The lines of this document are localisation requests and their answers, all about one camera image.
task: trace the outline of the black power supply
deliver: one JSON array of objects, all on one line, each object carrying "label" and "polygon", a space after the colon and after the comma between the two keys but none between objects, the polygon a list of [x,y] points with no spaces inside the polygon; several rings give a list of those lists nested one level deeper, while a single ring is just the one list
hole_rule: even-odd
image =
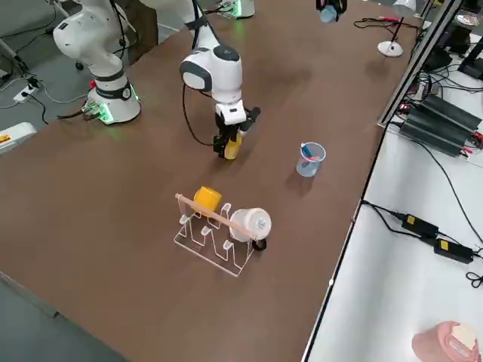
[{"label": "black power supply", "polygon": [[470,264],[473,261],[473,250],[463,245],[458,245],[445,239],[437,239],[435,243],[435,254],[446,258]]},{"label": "black power supply", "polygon": [[419,217],[407,213],[401,221],[401,226],[404,229],[418,234],[423,238],[436,238],[438,236],[438,226],[430,224]]}]

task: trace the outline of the round white lamp base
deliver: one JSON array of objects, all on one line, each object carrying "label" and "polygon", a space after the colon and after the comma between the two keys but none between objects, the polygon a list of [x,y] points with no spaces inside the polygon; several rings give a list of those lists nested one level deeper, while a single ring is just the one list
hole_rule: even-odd
[{"label": "round white lamp base", "polygon": [[403,53],[401,45],[395,41],[383,41],[377,45],[377,50],[386,57],[400,57]]}]

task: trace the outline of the brown table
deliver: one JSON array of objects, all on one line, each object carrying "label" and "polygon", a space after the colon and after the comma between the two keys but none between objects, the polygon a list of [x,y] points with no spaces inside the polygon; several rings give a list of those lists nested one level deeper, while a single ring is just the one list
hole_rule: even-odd
[{"label": "brown table", "polygon": [[[263,110],[234,162],[189,135],[177,68],[190,35],[169,38],[129,70],[138,119],[55,122],[2,156],[0,270],[131,360],[299,360],[408,61],[377,53],[386,30],[352,25],[382,14],[353,1],[325,25],[312,2],[263,0],[253,19],[215,16],[242,55],[245,105]],[[399,38],[408,52],[414,30]],[[189,92],[187,107],[209,140],[211,101]],[[315,179],[294,170],[308,140],[328,153]],[[267,250],[238,278],[173,242],[174,194],[201,185],[272,217]]]}]

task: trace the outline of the blue marker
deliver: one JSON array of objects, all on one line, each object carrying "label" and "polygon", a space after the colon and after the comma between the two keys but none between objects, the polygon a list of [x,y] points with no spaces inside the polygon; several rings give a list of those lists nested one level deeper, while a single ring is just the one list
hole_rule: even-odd
[{"label": "blue marker", "polygon": [[[307,147],[307,144],[301,143],[300,144],[300,148],[302,149],[302,152],[305,154],[305,156],[307,158],[311,158],[312,157],[312,153],[310,153],[310,150],[309,150],[309,147]],[[308,164],[309,164],[309,162],[303,162],[302,163],[302,167],[307,167]]]}]

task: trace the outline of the blue object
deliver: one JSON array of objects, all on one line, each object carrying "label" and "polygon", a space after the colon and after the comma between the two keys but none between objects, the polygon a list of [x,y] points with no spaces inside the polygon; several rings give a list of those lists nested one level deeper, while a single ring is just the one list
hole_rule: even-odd
[{"label": "blue object", "polygon": [[333,23],[337,21],[337,11],[334,6],[327,5],[320,12],[320,21],[323,23]]},{"label": "blue object", "polygon": [[301,148],[302,148],[303,154],[307,157],[312,157],[312,153],[310,153],[310,150],[309,150],[309,147],[307,147],[307,144],[305,143],[302,143],[302,144],[303,146]]}]

